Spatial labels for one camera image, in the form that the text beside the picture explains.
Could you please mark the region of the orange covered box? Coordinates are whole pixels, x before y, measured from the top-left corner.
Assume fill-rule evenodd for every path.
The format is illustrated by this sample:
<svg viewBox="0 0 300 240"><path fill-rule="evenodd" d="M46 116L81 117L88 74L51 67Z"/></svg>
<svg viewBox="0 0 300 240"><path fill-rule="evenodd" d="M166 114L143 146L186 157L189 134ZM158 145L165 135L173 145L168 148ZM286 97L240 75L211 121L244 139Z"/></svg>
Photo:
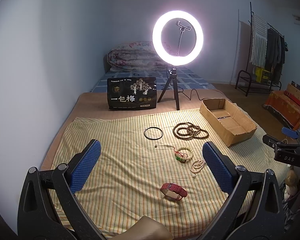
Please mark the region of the orange covered box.
<svg viewBox="0 0 300 240"><path fill-rule="evenodd" d="M284 91L272 91L263 107L281 116L290 129L296 131L300 128L300 106L287 97Z"/></svg>

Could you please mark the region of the white knitted towel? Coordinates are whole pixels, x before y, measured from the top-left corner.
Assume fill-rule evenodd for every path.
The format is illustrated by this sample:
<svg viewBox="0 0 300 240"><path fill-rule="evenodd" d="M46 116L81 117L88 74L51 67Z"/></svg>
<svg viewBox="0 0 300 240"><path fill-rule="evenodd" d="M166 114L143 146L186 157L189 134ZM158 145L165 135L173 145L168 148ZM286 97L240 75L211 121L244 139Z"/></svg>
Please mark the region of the white knitted towel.
<svg viewBox="0 0 300 240"><path fill-rule="evenodd" d="M252 14L252 42L250 63L264 68L266 64L268 24L258 14Z"/></svg>

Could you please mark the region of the dark hanging clothes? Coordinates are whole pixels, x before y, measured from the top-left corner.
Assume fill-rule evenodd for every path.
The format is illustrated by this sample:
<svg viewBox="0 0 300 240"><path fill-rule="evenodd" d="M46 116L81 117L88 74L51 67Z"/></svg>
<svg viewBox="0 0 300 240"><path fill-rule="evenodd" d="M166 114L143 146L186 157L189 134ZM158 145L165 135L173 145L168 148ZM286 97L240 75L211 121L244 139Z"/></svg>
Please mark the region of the dark hanging clothes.
<svg viewBox="0 0 300 240"><path fill-rule="evenodd" d="M288 48L284 37L273 28L269 28L267 31L267 51L264 68L270 72L272 82L277 85L281 78L287 51Z"/></svg>

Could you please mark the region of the yellow crate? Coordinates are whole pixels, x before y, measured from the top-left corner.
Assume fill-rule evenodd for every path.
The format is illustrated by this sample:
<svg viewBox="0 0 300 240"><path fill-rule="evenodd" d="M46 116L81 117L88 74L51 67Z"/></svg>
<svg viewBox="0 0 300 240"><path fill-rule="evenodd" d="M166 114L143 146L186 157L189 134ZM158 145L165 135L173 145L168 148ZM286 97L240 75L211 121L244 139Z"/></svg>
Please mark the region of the yellow crate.
<svg viewBox="0 0 300 240"><path fill-rule="evenodd" d="M271 76L271 72L265 70L264 68L256 67L255 68L255 76L256 76L256 82L268 83L270 76Z"/></svg>

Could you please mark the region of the wooden red box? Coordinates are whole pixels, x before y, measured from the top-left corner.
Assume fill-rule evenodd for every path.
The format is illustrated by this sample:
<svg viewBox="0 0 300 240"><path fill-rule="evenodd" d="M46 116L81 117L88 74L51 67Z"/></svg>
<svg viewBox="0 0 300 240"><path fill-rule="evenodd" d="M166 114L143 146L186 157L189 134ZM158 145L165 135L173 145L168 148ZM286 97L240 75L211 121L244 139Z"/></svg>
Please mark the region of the wooden red box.
<svg viewBox="0 0 300 240"><path fill-rule="evenodd" d="M300 85L291 81L288 85L284 94L293 100L297 105L300 106Z"/></svg>

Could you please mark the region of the folded floral quilt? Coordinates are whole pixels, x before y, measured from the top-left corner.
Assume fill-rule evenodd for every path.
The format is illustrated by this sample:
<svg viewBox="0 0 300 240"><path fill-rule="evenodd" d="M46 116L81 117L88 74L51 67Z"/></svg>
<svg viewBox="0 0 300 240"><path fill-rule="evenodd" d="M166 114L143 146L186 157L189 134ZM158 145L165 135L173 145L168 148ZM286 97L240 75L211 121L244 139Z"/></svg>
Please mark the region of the folded floral quilt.
<svg viewBox="0 0 300 240"><path fill-rule="evenodd" d="M107 54L107 63L111 72L163 70L170 66L158 56L152 41L119 44Z"/></svg>

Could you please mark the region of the red leather watch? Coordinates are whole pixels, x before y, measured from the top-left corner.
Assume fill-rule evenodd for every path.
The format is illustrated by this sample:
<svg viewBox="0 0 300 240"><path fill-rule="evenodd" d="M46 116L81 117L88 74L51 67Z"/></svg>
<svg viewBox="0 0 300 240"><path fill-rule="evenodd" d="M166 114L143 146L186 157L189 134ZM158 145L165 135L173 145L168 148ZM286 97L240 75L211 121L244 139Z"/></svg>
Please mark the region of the red leather watch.
<svg viewBox="0 0 300 240"><path fill-rule="evenodd" d="M166 198L172 201L180 201L187 197L187 191L175 183L164 183L160 191Z"/></svg>

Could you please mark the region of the phone holder clip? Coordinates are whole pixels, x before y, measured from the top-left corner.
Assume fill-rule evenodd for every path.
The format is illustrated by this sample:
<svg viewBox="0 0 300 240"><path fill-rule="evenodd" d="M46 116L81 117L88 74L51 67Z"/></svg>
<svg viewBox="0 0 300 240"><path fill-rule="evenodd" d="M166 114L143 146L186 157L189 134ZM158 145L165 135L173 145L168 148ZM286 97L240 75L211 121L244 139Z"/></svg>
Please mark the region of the phone holder clip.
<svg viewBox="0 0 300 240"><path fill-rule="evenodd" d="M179 27L179 30L180 30L181 33L184 33L185 31L191 31L191 29L192 29L191 26L182 25L180 21L177 21L176 25Z"/></svg>

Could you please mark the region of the black snack bag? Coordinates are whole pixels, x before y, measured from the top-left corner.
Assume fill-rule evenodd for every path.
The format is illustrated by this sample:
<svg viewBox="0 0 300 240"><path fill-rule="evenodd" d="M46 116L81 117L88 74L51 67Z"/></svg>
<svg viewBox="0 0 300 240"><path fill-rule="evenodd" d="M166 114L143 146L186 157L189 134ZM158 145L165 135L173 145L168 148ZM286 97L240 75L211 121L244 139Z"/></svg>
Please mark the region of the black snack bag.
<svg viewBox="0 0 300 240"><path fill-rule="evenodd" d="M107 102L111 110L153 109L157 106L155 77L116 77L107 80Z"/></svg>

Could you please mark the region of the cardboard box tray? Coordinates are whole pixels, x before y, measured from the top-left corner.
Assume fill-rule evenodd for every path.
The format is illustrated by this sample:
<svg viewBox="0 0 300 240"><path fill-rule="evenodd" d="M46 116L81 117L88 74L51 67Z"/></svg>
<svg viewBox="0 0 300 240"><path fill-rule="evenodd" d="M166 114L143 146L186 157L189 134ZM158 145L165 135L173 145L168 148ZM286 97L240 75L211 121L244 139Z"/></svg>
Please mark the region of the cardboard box tray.
<svg viewBox="0 0 300 240"><path fill-rule="evenodd" d="M256 124L228 99L204 99L200 113L227 147L250 139Z"/></svg>

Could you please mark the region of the black clothes rack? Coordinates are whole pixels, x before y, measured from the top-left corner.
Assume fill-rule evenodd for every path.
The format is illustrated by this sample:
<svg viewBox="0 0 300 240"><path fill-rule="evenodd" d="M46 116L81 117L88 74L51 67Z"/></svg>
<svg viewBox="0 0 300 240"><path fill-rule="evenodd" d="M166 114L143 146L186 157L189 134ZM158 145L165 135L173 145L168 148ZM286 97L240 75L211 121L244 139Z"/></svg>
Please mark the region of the black clothes rack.
<svg viewBox="0 0 300 240"><path fill-rule="evenodd" d="M285 36L250 8L246 66L237 74L235 89L245 96L281 90L281 73L288 51Z"/></svg>

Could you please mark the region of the yellow striped cloth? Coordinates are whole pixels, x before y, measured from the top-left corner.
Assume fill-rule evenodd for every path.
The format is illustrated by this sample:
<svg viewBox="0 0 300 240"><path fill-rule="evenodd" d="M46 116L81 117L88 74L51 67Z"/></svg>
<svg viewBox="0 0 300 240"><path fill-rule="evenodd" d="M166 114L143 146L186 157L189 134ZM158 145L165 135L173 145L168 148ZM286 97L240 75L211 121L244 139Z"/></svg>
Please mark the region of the yellow striped cloth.
<svg viewBox="0 0 300 240"><path fill-rule="evenodd" d="M227 194L208 167L193 175L191 163L175 158L175 150L181 147L190 148L194 159L202 158L203 140L182 141L173 135L173 127L181 122L207 130L208 139L234 164L254 172L270 168L279 182L284 180L288 168L275 161L272 150L263 144L263 129L227 147L199 109L113 120L76 118L65 129L50 168L68 162L90 140L97 139L101 156L76 196L106 237L125 232L142 216L163 224L174 237L197 235L213 220ZM160 191L164 183L181 186L187 197L169 200Z"/></svg>

